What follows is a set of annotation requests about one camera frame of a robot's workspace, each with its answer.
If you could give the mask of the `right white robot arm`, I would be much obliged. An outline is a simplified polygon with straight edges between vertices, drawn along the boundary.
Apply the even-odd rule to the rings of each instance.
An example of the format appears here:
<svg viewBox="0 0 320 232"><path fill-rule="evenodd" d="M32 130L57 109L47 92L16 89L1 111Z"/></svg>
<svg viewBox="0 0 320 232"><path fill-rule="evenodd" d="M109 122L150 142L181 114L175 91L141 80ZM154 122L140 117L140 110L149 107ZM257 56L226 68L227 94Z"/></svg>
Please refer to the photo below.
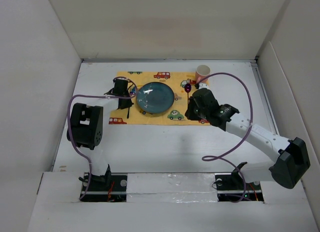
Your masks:
<svg viewBox="0 0 320 232"><path fill-rule="evenodd" d="M293 189L311 166L304 140L299 137L288 139L253 124L235 107L220 105L205 83L196 85L185 116L191 121L206 120L210 125L238 136L269 157L271 163L233 174L231 183L237 189L243 189L249 182L260 181L275 181L286 189Z"/></svg>

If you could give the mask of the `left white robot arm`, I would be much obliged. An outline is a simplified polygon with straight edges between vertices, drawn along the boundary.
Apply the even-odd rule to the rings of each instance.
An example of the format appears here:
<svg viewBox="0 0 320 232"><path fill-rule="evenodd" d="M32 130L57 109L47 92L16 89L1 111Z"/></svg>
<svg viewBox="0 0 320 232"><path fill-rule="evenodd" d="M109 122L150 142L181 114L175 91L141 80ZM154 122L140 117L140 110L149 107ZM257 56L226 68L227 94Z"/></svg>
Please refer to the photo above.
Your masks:
<svg viewBox="0 0 320 232"><path fill-rule="evenodd" d="M67 106L67 139L78 155L88 162L88 176L93 173L93 162L90 156L82 153L79 148L85 147L91 151L97 147L103 136L104 112L128 109L133 105L132 99L136 94L130 94L128 84L135 83L124 76L113 80L113 88L103 95L76 94L71 97ZM101 105L87 105L76 102L75 99L95 99Z"/></svg>

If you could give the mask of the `pink cup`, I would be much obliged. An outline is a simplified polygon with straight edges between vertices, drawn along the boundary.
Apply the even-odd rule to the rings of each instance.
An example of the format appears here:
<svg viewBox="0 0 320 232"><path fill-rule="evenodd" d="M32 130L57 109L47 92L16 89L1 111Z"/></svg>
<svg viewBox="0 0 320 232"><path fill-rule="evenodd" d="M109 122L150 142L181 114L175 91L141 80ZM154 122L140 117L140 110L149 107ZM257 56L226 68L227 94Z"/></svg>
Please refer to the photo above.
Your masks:
<svg viewBox="0 0 320 232"><path fill-rule="evenodd" d="M199 65L195 70L195 80L198 84L200 81L202 83L206 83L207 79L204 79L208 75L210 75L211 69L207 65Z"/></svg>

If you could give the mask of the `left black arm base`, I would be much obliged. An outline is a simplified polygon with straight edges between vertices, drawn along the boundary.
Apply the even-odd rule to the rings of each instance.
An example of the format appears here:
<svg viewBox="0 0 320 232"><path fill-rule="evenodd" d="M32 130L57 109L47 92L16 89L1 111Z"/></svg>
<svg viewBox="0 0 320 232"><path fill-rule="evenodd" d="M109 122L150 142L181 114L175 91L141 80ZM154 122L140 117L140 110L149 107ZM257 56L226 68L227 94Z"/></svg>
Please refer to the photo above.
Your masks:
<svg viewBox="0 0 320 232"><path fill-rule="evenodd" d="M127 173L112 173L108 166L104 175L92 175L88 184L89 173L78 180L82 182L81 202L122 203L127 201Z"/></svg>

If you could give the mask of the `dark teal plate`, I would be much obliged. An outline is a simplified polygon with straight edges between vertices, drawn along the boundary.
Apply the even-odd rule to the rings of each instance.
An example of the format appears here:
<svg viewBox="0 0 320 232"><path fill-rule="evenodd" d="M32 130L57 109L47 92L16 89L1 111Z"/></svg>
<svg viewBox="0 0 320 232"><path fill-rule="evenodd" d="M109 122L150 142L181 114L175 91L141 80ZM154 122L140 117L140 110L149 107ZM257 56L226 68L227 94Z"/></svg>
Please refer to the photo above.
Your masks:
<svg viewBox="0 0 320 232"><path fill-rule="evenodd" d="M147 114L161 114L168 111L175 101L173 90L162 82L149 82L136 93L136 103Z"/></svg>

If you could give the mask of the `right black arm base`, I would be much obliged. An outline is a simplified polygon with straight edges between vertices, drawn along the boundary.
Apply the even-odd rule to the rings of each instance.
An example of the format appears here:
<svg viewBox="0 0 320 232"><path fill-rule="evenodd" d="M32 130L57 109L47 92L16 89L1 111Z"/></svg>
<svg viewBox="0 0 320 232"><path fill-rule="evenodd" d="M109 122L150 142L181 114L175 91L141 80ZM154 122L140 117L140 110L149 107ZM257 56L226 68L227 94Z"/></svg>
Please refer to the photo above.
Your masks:
<svg viewBox="0 0 320 232"><path fill-rule="evenodd" d="M261 186L253 182L246 183L239 174L247 162L240 163L232 172L216 173L215 181L211 187L217 191L218 202L263 202L264 197Z"/></svg>

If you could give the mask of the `purple metallic spoon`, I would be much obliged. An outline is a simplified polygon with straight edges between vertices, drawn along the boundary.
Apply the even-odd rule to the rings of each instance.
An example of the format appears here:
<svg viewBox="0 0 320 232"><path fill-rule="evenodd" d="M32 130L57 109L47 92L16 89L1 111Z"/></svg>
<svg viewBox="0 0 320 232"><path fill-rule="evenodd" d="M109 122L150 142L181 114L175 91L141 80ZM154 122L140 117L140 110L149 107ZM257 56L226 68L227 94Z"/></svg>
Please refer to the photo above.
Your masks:
<svg viewBox="0 0 320 232"><path fill-rule="evenodd" d="M184 87L184 90L185 92L187 93L187 105L189 106L189 103L190 103L190 96L189 96L189 93L191 92L192 90L192 85L190 83L187 83Z"/></svg>

